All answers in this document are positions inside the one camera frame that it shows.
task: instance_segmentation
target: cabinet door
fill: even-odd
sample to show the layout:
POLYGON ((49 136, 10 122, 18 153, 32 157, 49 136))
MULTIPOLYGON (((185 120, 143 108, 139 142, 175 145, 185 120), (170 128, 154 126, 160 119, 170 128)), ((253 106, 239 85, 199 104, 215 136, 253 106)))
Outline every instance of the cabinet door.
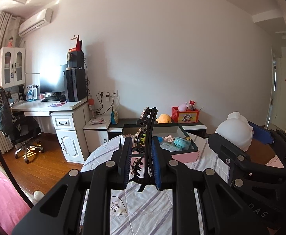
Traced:
POLYGON ((3 88, 14 86, 13 59, 14 48, 0 50, 0 85, 3 88))
POLYGON ((90 153, 108 141, 108 131, 84 130, 84 134, 90 153))
POLYGON ((14 48, 14 59, 13 59, 14 85, 22 85, 25 83, 24 61, 25 61, 25 48, 14 48))
POLYGON ((56 130, 57 137, 68 162, 84 163, 76 131, 56 130))

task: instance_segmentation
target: pink blanket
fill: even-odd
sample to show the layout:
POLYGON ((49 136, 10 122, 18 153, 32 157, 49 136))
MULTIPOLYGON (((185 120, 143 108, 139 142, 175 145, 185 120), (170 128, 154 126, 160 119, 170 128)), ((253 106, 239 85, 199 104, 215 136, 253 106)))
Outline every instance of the pink blanket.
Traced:
POLYGON ((0 172, 0 226, 11 234, 30 207, 18 194, 10 180, 0 172))

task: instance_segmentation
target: keyboard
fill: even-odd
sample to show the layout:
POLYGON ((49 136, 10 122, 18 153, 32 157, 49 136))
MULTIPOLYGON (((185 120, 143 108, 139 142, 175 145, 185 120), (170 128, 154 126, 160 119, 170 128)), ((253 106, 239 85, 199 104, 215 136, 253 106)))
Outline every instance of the keyboard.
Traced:
POLYGON ((58 101, 58 100, 65 99, 65 98, 66 98, 66 96, 48 96, 45 99, 43 99, 41 102, 44 102, 44 101, 58 101))

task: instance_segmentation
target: white cabinet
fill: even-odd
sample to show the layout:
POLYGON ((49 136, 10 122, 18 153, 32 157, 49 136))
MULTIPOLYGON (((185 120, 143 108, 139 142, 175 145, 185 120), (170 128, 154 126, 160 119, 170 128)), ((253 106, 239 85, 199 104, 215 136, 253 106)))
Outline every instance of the white cabinet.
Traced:
POLYGON ((89 156, 83 127, 88 118, 87 103, 72 111, 51 113, 52 121, 65 159, 68 162, 83 164, 89 156))
POLYGON ((25 83, 25 48, 0 50, 0 85, 8 88, 25 83))
POLYGON ((90 153, 108 141, 108 131, 84 130, 84 134, 90 153))
POLYGON ((84 160, 86 160, 88 157, 86 143, 83 142, 83 140, 79 140, 81 136, 84 136, 83 130, 56 130, 56 133, 65 159, 68 162, 83 164, 84 160))
POLYGON ((104 123, 102 124, 92 124, 91 119, 84 127, 85 139, 87 142, 88 151, 91 153, 101 145, 108 141, 108 127, 110 125, 110 116, 100 116, 96 119, 102 118, 104 123))

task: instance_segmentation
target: white bear toy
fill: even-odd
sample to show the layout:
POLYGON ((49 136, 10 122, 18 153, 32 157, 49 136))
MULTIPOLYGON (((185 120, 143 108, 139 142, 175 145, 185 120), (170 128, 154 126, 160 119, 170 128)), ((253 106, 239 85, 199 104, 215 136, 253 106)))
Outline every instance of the white bear toy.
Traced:
POLYGON ((222 122, 215 132, 243 151, 249 149, 253 138, 253 127, 239 112, 230 113, 227 120, 222 122))

